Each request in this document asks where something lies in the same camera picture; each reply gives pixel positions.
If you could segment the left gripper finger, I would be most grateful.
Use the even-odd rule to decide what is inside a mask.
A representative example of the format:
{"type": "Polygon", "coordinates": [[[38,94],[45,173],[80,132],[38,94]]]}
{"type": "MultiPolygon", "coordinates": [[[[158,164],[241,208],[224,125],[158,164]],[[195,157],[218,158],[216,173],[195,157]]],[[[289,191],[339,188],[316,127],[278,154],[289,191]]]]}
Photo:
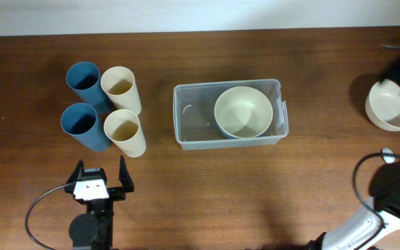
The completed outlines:
{"type": "Polygon", "coordinates": [[[67,179],[66,184],[77,182],[77,180],[81,178],[83,171],[84,171],[83,161],[79,160],[76,165],[76,168],[71,173],[70,177],[67,179]]]}
{"type": "Polygon", "coordinates": [[[121,182],[123,190],[125,192],[134,191],[134,184],[127,170],[126,161],[123,155],[120,156],[120,161],[119,161],[119,181],[121,182]]]}

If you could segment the cream bowl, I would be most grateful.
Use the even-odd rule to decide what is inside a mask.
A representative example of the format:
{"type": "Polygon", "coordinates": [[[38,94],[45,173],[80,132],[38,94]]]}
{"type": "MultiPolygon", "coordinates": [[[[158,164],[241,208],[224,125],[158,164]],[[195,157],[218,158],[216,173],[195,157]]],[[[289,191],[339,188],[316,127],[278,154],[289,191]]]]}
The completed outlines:
{"type": "Polygon", "coordinates": [[[386,131],[400,131],[400,87],[391,80],[375,83],[365,101],[369,120],[386,131]]]}
{"type": "Polygon", "coordinates": [[[247,126],[260,133],[272,123],[274,111],[261,91],[247,86],[232,87],[217,98],[214,118],[218,128],[235,133],[247,126]]]}

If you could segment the blue cup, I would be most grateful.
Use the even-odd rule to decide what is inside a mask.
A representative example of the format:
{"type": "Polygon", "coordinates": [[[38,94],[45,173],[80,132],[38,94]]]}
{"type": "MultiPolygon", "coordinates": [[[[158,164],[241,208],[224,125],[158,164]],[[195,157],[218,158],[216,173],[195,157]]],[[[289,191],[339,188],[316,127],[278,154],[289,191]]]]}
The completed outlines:
{"type": "Polygon", "coordinates": [[[111,144],[96,110],[86,103],[75,103],[62,113],[60,125],[64,132],[91,151],[105,151],[111,144]]]}
{"type": "Polygon", "coordinates": [[[101,88],[101,73],[92,62],[83,61],[72,65],[65,77],[67,85],[97,113],[108,113],[113,108],[112,101],[101,88]]]}

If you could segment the cream cup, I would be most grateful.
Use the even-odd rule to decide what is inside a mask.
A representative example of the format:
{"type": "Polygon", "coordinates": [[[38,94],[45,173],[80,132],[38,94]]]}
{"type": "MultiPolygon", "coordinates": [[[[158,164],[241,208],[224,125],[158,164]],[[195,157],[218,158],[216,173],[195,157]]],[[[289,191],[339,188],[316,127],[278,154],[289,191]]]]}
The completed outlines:
{"type": "Polygon", "coordinates": [[[131,158],[140,157],[147,149],[139,117],[130,110],[121,109],[110,113],[103,129],[108,138],[131,158]]]}
{"type": "Polygon", "coordinates": [[[116,109],[130,110],[136,115],[141,113],[138,87],[130,69],[121,66],[107,69],[101,76],[101,88],[116,109]]]}

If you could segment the blue bowl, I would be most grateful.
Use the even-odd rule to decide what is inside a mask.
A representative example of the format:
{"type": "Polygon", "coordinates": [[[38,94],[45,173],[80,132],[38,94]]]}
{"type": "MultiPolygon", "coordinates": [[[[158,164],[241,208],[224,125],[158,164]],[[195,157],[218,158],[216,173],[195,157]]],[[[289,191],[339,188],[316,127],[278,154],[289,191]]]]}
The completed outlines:
{"type": "Polygon", "coordinates": [[[219,128],[220,133],[228,139],[243,139],[243,138],[256,138],[266,134],[267,130],[263,132],[255,131],[247,126],[241,128],[235,133],[228,133],[225,130],[219,128]]]}

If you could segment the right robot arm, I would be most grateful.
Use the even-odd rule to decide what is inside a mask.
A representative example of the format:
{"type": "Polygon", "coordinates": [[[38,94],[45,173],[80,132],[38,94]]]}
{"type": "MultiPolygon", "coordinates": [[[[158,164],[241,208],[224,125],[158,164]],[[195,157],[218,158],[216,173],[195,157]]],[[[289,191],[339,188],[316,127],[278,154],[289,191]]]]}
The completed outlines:
{"type": "MultiPolygon", "coordinates": [[[[365,111],[370,121],[386,131],[400,131],[400,57],[381,73],[367,95],[365,111]]],[[[386,235],[400,230],[400,155],[382,149],[359,160],[352,175],[352,186],[361,209],[341,227],[322,233],[306,245],[311,250],[372,249],[386,235]],[[364,200],[357,185],[360,167],[369,159],[381,157],[364,200]]]]}

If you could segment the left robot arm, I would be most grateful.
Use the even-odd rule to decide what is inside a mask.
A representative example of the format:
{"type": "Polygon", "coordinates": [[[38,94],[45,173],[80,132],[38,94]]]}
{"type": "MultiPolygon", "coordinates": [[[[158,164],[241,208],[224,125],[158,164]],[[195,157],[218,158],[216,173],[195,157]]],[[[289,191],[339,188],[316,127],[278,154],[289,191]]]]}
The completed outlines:
{"type": "Polygon", "coordinates": [[[124,201],[135,187],[124,157],[119,160],[119,187],[108,187],[104,169],[86,169],[83,161],[67,179],[65,192],[86,207],[69,225],[73,249],[111,249],[113,247],[114,202],[124,201]]]}

